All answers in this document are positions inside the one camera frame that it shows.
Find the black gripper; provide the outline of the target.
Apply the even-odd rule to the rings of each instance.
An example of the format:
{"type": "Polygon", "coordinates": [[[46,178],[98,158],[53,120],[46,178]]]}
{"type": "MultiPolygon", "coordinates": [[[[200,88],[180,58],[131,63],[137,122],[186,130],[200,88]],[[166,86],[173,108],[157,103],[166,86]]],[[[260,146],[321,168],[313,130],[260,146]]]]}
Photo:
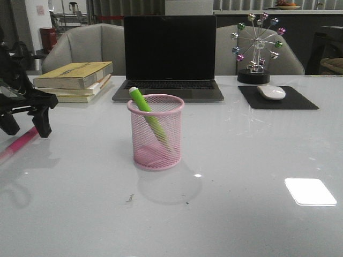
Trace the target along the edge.
{"type": "Polygon", "coordinates": [[[28,111],[32,122],[42,138],[51,134],[49,108],[58,104],[56,95],[29,88],[20,93],[10,86],[1,86],[1,118],[0,127],[8,135],[16,135],[19,125],[12,116],[18,112],[28,111]]]}

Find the dark robot arm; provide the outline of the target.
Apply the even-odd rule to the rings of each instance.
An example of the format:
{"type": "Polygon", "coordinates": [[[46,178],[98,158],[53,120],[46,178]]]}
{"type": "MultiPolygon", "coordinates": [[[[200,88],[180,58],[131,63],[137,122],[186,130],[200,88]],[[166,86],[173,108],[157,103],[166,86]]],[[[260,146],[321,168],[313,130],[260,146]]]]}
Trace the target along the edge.
{"type": "Polygon", "coordinates": [[[51,133],[49,109],[58,104],[56,95],[34,88],[26,71],[15,62],[8,47],[3,45],[4,31],[1,30],[1,129],[8,135],[20,130],[13,114],[27,112],[40,137],[51,133]]]}

